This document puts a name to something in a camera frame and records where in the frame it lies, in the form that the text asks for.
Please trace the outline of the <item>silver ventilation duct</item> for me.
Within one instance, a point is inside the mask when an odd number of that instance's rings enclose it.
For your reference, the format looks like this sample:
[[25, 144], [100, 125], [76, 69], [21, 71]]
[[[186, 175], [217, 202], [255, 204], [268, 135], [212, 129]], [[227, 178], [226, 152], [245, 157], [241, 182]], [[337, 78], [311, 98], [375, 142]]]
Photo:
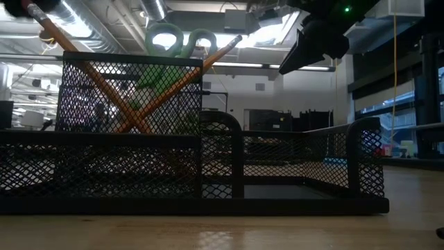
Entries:
[[140, 3], [150, 20], [160, 21], [167, 15], [167, 6], [164, 0], [140, 0]]

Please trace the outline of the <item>black background monitor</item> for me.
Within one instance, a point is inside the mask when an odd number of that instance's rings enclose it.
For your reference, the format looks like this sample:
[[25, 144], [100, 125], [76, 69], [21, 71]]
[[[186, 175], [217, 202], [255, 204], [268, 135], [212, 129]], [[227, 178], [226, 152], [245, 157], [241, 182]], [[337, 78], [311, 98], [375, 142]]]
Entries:
[[13, 101], [0, 101], [0, 130], [11, 128]]

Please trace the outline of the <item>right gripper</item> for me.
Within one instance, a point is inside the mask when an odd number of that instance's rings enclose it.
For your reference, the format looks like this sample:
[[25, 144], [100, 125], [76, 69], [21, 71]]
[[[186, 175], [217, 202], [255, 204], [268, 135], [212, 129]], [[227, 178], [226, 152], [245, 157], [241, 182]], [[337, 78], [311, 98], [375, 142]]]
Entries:
[[[299, 8], [319, 19], [334, 22], [357, 22], [380, 0], [287, 0], [287, 5]], [[311, 21], [279, 67], [280, 74], [288, 74], [302, 67], [324, 60], [342, 58], [350, 48], [349, 39], [322, 20]]]

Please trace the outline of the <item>black background cabinets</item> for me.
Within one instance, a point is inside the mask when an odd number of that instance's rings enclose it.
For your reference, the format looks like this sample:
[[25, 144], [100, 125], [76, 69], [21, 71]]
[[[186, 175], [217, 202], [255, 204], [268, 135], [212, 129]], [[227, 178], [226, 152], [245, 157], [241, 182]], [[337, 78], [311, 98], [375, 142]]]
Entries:
[[292, 114], [290, 110], [245, 110], [244, 129], [246, 131], [303, 132], [334, 125], [334, 112], [306, 110]]

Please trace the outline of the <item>black mesh desk organizer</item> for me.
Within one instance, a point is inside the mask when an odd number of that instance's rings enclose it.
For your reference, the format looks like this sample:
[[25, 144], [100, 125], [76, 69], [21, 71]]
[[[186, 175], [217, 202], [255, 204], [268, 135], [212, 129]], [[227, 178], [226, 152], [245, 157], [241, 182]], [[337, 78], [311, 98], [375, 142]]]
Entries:
[[[204, 111], [202, 77], [128, 119], [81, 63], [130, 103], [149, 65], [195, 59], [65, 52], [54, 131], [0, 130], [0, 215], [373, 215], [389, 211], [377, 118], [314, 131], [244, 131]], [[346, 158], [347, 165], [323, 163]]]

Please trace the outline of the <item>ceiling light strip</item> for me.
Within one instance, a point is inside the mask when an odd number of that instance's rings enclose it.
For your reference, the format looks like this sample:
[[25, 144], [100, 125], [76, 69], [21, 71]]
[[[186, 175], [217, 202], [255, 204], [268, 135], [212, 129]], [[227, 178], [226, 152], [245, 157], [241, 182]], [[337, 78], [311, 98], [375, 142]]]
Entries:
[[[241, 62], [215, 62], [215, 67], [245, 67], [245, 68], [257, 68], [257, 69], [279, 69], [279, 65], [266, 65], [257, 63], [241, 63]], [[300, 71], [313, 71], [313, 72], [334, 72], [335, 67], [323, 67], [323, 66], [304, 66], [297, 70]]]

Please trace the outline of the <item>black background pillar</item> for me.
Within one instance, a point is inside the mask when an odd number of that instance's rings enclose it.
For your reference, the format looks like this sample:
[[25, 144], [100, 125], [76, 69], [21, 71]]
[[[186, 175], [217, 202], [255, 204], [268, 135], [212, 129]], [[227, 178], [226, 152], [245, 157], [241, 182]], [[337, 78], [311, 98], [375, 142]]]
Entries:
[[429, 33], [420, 42], [422, 55], [422, 74], [424, 85], [425, 125], [419, 130], [420, 158], [437, 158], [436, 144], [443, 137], [443, 125], [440, 124], [439, 83], [438, 83], [438, 50], [443, 33]]

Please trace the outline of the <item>black aluminium table frame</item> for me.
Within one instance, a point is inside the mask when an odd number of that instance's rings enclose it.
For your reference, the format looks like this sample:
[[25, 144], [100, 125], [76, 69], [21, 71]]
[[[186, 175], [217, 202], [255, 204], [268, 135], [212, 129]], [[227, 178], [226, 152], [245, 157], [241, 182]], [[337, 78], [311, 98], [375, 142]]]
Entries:
[[379, 161], [386, 166], [444, 172], [444, 159], [380, 158]]

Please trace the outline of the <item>grey ceiling box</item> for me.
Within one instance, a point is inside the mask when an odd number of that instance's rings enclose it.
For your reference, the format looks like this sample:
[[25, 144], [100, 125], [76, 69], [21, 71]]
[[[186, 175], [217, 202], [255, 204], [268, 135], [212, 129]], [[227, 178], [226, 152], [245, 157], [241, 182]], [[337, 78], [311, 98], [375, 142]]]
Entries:
[[224, 31], [226, 33], [249, 35], [260, 29], [254, 14], [245, 10], [225, 10]]

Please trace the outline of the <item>orange pencil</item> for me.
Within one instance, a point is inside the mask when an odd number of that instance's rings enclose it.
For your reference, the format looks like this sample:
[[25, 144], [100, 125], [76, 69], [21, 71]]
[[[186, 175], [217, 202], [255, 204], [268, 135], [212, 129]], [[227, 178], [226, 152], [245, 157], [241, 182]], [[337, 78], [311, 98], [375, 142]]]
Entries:
[[[46, 31], [48, 31], [65, 51], [78, 52], [77, 48], [66, 38], [66, 36], [47, 17], [40, 7], [37, 6], [37, 4], [33, 3], [31, 0], [20, 0], [20, 3], [22, 8], [25, 9], [27, 13], [33, 17]], [[144, 118], [137, 116], [131, 105], [120, 97], [119, 93], [106, 82], [102, 75], [96, 71], [93, 66], [90, 66], [86, 62], [82, 62], [81, 65], [85, 68], [86, 74], [94, 81], [99, 90], [102, 91], [102, 93], [104, 93], [104, 95], [111, 100], [111, 102], [116, 105], [118, 109], [120, 109], [128, 121], [137, 127], [139, 132], [150, 133], [150, 129]]]
[[199, 81], [201, 76], [215, 62], [235, 48], [241, 41], [241, 35], [235, 36], [227, 45], [208, 56], [201, 67], [192, 69], [168, 65], [147, 67], [139, 77], [134, 98], [129, 103], [130, 110], [136, 116], [137, 121], [121, 122], [113, 131], [115, 133], [126, 133], [130, 129], [141, 125], [144, 133], [150, 133], [151, 128], [146, 122], [146, 118], [183, 88]]

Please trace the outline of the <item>green-handled scissors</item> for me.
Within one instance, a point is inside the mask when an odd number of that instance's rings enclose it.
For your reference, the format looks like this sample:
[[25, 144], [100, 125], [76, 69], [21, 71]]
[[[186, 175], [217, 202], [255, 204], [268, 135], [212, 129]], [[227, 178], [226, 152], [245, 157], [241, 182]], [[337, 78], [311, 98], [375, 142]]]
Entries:
[[[168, 49], [158, 49], [154, 43], [154, 38], [162, 33], [173, 35], [176, 40]], [[197, 41], [208, 40], [210, 42], [209, 55], [218, 49], [215, 34], [204, 28], [193, 30], [188, 37], [188, 42], [184, 43], [184, 33], [174, 24], [159, 23], [154, 24], [146, 31], [145, 47], [150, 56], [161, 58], [191, 58], [196, 48]], [[149, 65], [136, 83], [136, 89], [131, 96], [130, 105], [137, 110], [148, 104], [152, 99], [160, 96], [168, 90], [179, 78], [187, 73], [184, 67], [169, 65]]]

